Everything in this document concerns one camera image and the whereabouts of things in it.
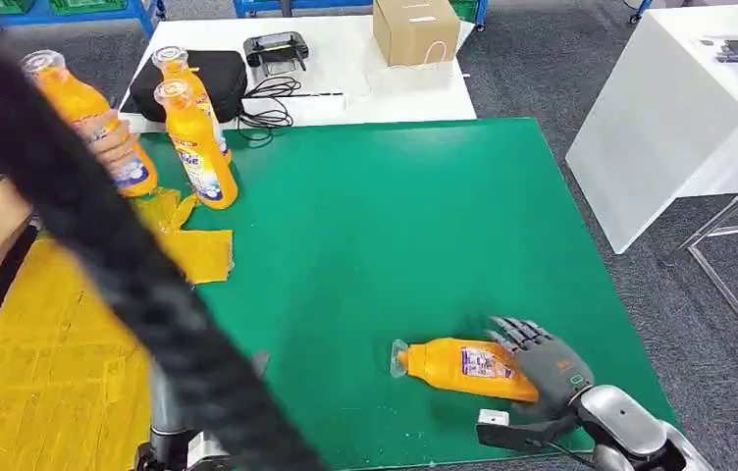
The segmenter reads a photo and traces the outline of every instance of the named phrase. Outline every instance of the black wire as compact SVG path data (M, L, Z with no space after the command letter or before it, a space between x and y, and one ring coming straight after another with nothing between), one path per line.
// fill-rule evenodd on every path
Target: black wire
M273 110L260 113L248 113L244 107L240 108L237 117L237 132L247 140L264 142L267 144L274 138L274 130L293 126L293 116L280 98L292 96L302 88L302 83L292 77L265 78L242 96L244 98L271 98L279 106ZM242 131L241 125L255 130L265 130L265 135L252 135Z
M574 451L571 451L568 448L565 448L563 446L557 445L554 442L543 442L543 445L550 446L551 448L553 448L553 449L555 449L555 450L557 450L557 451L559 451L561 453L565 453L568 457L570 457L570 458L578 461L579 463L582 463L585 466L588 466L588 467L590 467L592 469L598 469L598 467L595 466L595 463L589 461L588 459L580 456L579 454L575 453Z
M149 350L184 417L250 471L324 466L106 169L0 44L0 172Z

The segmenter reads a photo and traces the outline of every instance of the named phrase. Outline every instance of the robotic hand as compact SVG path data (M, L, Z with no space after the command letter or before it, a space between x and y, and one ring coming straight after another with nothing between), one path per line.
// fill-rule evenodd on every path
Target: robotic hand
M592 370L561 339L530 321L493 321L499 328L489 335L537 388L535 412L545 420L511 425L507 414L483 411L477 426L481 444L523 451L561 449L554 441L582 426L596 443L594 463L577 459L596 469L712 471L673 426L656 419L623 390L595 385Z

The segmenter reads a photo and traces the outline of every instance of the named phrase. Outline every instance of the black bag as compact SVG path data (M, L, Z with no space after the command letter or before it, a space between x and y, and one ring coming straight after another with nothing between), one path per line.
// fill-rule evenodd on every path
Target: black bag
M207 88L207 95L219 123L226 123L242 111L241 98L247 90L244 61L236 51L187 51L187 64ZM149 121L164 123L167 113L155 101L153 93L163 80L161 71L146 61L130 85L130 97L121 108L123 113L139 113Z

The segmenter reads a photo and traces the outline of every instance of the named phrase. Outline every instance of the yellow mat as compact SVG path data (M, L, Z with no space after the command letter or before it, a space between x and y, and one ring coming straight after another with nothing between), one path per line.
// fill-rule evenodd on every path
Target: yellow mat
M226 280L231 231L181 231L195 204L161 189L135 207L192 283ZM47 236L0 310L0 470L132 468L147 440L146 355Z

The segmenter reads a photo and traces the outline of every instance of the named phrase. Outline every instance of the juice bottle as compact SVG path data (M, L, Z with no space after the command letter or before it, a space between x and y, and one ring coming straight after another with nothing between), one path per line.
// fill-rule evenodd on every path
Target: juice bottle
M219 149L225 155L225 160L231 162L231 152L228 149L228 143L219 127L219 120L216 118L216 112L213 110L213 103L207 95L207 88L204 83L187 64L187 52L179 46L167 46L156 50L152 53L152 63L161 70L164 80L182 79L187 82L190 90L192 90L195 106L201 108L210 118L213 124L213 132L216 134L216 141L219 142Z
M42 50L28 54L21 60L25 73L33 79L42 94L57 113L72 126L109 111L106 98L90 85L76 79L66 69L66 59L59 52ZM105 124L92 139L100 139L114 131L117 118ZM155 165L137 142L130 150L130 159L112 176L123 196L141 196L158 184Z
M492 341L435 339L393 342L390 373L426 381L441 390L535 402L537 389L512 368L510 355Z
M238 195L237 184L210 118L196 106L189 84L180 78L164 80L155 87L155 100L167 111L167 132L198 199L213 209L230 206Z

